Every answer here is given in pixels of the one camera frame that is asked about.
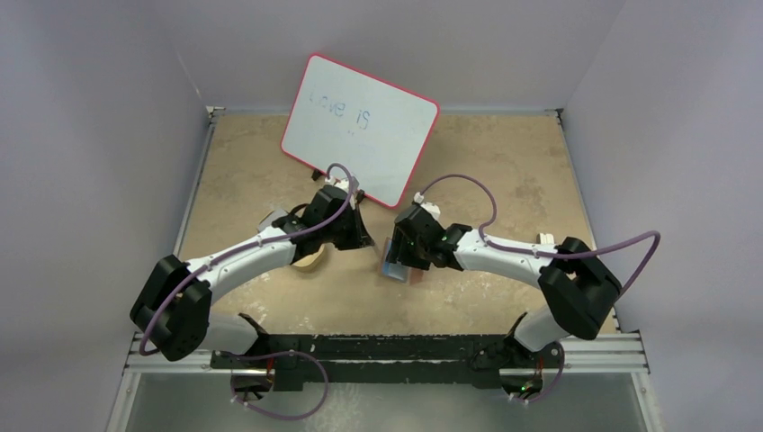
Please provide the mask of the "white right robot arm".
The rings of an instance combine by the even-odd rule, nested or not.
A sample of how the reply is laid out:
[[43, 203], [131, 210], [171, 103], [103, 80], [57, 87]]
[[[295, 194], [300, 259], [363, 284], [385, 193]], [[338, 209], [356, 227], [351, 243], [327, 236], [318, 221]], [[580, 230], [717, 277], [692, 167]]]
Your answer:
[[469, 225], [443, 227], [429, 208], [416, 203], [395, 219], [385, 260], [424, 271], [435, 266], [490, 273], [538, 289], [544, 306], [520, 318], [505, 343], [507, 359], [518, 366], [529, 365], [559, 339], [595, 339], [623, 290], [578, 238], [567, 237], [560, 245], [482, 238]]

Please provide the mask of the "pink framed whiteboard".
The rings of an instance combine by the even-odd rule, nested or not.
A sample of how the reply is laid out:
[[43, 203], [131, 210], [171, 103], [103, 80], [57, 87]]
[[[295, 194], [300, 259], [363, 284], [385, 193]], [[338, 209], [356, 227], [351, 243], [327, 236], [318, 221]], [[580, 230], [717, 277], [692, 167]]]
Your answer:
[[356, 67], [309, 57], [281, 140], [282, 151], [324, 171], [339, 163], [365, 195], [399, 205], [440, 106]]

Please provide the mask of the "cream oval tray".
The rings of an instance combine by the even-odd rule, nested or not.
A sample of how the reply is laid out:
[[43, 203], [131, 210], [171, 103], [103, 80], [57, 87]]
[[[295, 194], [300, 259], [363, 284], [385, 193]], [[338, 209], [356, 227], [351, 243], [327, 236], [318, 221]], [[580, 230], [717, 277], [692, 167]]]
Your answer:
[[291, 264], [291, 268], [302, 273], [310, 273], [317, 270], [327, 255], [326, 247], [321, 245], [319, 249], [308, 256], [304, 256]]

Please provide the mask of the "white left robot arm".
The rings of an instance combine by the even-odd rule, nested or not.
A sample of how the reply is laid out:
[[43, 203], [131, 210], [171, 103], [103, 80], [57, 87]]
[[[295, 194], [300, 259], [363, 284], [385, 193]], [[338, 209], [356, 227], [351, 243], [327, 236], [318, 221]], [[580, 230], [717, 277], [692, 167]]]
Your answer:
[[268, 356], [265, 331], [246, 314], [213, 317], [212, 305], [240, 285], [317, 254], [373, 245], [355, 202], [354, 182], [323, 185], [311, 202], [293, 212], [273, 213], [253, 238], [187, 261], [161, 258], [151, 271], [130, 319], [142, 331], [139, 353], [181, 360], [198, 349], [230, 352], [245, 367]]

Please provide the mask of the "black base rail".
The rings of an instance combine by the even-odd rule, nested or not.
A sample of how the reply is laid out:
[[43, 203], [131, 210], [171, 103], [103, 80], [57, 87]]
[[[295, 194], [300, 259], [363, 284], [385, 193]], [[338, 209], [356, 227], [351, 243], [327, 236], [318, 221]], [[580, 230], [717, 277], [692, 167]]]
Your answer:
[[215, 349], [214, 369], [260, 369], [280, 392], [306, 383], [468, 384], [537, 393], [541, 371], [561, 364], [569, 332], [553, 319], [522, 314], [507, 334], [267, 334], [244, 354]]

